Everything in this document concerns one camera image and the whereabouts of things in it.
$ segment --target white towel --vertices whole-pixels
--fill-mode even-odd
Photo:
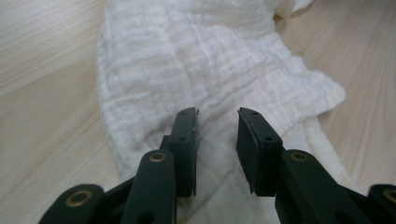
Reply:
[[[236,110],[247,107],[264,115],[285,148],[313,153],[339,183],[357,189],[316,119],[344,100],[343,88],[307,70],[275,32],[275,11],[289,16],[309,2],[110,0],[98,90],[121,179],[160,146],[176,113],[194,106],[203,137],[197,196],[179,200],[178,219],[277,223],[273,199],[249,194],[235,151]]]

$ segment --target muslin cloth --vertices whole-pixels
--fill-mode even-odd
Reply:
[[[356,185],[316,115],[345,98],[309,71],[275,32],[282,17],[307,6],[289,0],[110,0],[97,47],[103,123],[121,180],[160,146],[179,110],[196,107],[203,137],[197,196],[178,200],[188,223],[277,223],[274,199],[249,194],[235,151],[239,107],[259,111],[286,149],[316,156],[340,183]]]

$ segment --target cloth fold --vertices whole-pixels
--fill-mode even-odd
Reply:
[[[288,16],[309,2],[292,1],[292,7],[277,12]],[[353,185],[315,119],[341,103],[345,92],[324,73],[307,70],[283,45],[273,17],[285,4],[110,0],[106,5],[98,90],[120,178],[133,176],[141,157],[159,147],[179,110],[200,109],[197,197],[180,200],[180,220],[202,221],[206,215],[196,215],[206,214],[202,206],[226,203],[225,195],[217,195],[231,193],[221,191],[231,186],[236,192],[227,197],[250,197],[248,190],[238,191],[248,187],[234,150],[239,107],[262,113],[286,139],[286,148],[314,152],[333,176]],[[219,221],[213,217],[206,223]]]

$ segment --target wooden surface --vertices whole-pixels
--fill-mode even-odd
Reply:
[[[105,3],[0,0],[0,223],[37,223],[80,183],[118,184],[96,94]],[[346,88],[319,119],[351,176],[396,184],[396,1],[316,0],[276,29]]]

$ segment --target wood grain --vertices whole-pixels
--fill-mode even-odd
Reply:
[[[0,0],[0,223],[37,223],[80,183],[118,184],[96,93],[105,0]],[[346,100],[319,117],[366,191],[396,184],[396,2],[316,0],[276,29]]]
[[[286,46],[346,89],[319,116],[323,131],[363,192],[396,184],[396,2],[315,1],[276,20]]]

